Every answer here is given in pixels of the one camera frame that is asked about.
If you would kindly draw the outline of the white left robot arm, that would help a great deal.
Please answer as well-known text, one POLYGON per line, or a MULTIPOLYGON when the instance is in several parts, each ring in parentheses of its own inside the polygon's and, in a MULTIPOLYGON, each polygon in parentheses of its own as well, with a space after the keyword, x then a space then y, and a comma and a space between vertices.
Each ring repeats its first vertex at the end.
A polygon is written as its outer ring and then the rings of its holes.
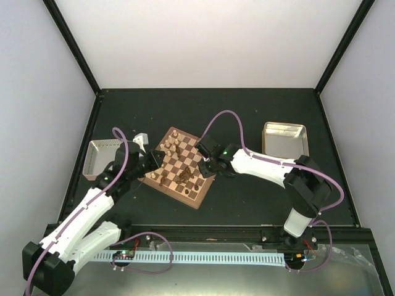
POLYGON ((73 212, 40 243, 29 242, 23 248, 26 295, 32 287, 48 295, 63 295, 95 255, 113 244, 128 245, 133 237, 128 220, 114 216, 97 229, 92 227, 130 190, 133 181, 160 168, 164 157, 164 151, 145 151, 135 142, 121 144, 73 212))

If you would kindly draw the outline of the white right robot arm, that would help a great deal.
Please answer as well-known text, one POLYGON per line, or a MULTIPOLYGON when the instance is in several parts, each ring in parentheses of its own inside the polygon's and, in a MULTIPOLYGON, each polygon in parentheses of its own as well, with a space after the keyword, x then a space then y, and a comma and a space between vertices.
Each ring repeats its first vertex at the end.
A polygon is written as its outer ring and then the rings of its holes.
POLYGON ((267 158, 240 145, 224 147, 215 141, 206 143, 203 140, 195 148, 202 155, 198 167, 204 178, 217 173, 229 177, 251 175, 285 189, 293 207, 280 239, 289 249, 296 248, 303 241, 303 232, 316 219, 332 191, 329 182, 313 172, 315 162, 305 155, 297 160, 267 158))

